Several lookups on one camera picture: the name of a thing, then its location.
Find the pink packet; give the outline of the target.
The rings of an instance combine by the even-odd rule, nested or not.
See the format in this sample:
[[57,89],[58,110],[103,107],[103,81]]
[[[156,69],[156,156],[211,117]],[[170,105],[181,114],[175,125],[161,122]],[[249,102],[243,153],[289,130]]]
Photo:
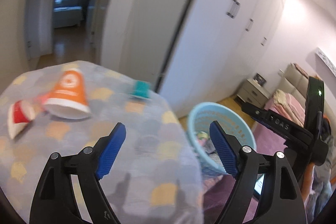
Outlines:
[[40,104],[40,105],[44,105],[45,102],[49,99],[49,94],[46,93],[46,94],[41,94],[41,95],[38,95],[36,98],[35,98],[35,102]]

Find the photo frame on nightstand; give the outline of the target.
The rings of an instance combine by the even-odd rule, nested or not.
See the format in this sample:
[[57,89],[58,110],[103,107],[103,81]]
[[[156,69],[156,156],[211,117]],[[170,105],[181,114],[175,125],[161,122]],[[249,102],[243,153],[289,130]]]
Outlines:
[[260,85],[260,87],[263,87],[266,84],[266,79],[264,79],[264,77],[262,77],[259,73],[254,75],[253,79],[256,83],[258,83],[258,85]]

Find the light blue laundry basket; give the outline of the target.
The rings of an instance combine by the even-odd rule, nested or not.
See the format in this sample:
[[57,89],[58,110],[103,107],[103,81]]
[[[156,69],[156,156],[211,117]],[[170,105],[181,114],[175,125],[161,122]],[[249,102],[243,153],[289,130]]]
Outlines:
[[213,102],[197,104],[187,119],[187,137],[205,177],[237,176],[239,151],[256,149],[255,138],[244,120],[233,110]]

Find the folded blankets on bed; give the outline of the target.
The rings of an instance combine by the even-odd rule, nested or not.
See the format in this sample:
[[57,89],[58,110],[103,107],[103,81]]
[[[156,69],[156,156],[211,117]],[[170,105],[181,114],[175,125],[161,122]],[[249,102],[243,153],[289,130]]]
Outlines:
[[294,96],[277,89],[273,94],[273,103],[280,115],[299,126],[304,125],[305,110]]

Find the distant blue bed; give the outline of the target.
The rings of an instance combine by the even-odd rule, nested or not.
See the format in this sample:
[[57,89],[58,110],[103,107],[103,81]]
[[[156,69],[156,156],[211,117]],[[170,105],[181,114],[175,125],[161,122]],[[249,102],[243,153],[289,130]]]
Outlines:
[[83,20],[83,8],[80,0],[55,0],[53,28],[80,26]]

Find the smartphone with lit screen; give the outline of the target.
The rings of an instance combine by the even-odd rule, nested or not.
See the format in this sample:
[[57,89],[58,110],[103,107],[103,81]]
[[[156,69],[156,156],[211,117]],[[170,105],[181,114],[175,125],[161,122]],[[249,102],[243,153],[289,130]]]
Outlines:
[[257,180],[255,182],[255,187],[253,190],[253,197],[256,200],[259,200],[262,189],[263,189],[263,182],[264,182],[264,174],[258,174]]

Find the red paper cup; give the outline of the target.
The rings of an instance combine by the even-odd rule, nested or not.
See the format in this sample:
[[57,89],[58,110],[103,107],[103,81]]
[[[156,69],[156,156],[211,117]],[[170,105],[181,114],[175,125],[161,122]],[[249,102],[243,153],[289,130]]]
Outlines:
[[36,117],[33,105],[27,100],[13,103],[8,111],[7,128],[10,139],[14,139]]

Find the teal packet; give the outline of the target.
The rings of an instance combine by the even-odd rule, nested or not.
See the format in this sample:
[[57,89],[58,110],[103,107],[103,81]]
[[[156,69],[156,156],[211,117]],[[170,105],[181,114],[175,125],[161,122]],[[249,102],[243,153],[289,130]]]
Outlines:
[[132,87],[130,96],[142,100],[150,98],[151,84],[146,81],[136,80]]

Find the orange paper cup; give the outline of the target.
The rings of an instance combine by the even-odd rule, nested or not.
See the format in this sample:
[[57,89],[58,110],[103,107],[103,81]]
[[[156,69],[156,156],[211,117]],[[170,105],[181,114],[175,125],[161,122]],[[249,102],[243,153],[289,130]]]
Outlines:
[[64,71],[43,102],[45,110],[59,118],[82,120],[91,116],[84,76],[77,68]]

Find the white wardrobe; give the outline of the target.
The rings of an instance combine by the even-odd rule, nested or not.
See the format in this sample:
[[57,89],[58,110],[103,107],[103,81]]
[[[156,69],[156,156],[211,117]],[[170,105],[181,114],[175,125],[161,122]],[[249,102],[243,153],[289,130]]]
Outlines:
[[234,94],[264,53],[283,0],[193,0],[160,94],[176,116]]

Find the beige padded headboard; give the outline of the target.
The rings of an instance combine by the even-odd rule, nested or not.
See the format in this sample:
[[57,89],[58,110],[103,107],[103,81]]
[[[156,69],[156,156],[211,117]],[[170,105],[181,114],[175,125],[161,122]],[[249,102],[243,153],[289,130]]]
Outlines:
[[308,82],[308,74],[295,63],[290,63],[276,89],[291,94],[305,108]]

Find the grey bedside table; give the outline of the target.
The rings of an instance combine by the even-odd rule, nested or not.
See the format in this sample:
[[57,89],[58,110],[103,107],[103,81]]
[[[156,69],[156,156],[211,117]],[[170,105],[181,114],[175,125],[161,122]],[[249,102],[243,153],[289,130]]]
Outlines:
[[254,79],[245,79],[236,96],[243,102],[249,102],[258,108],[263,108],[270,98],[270,93]]

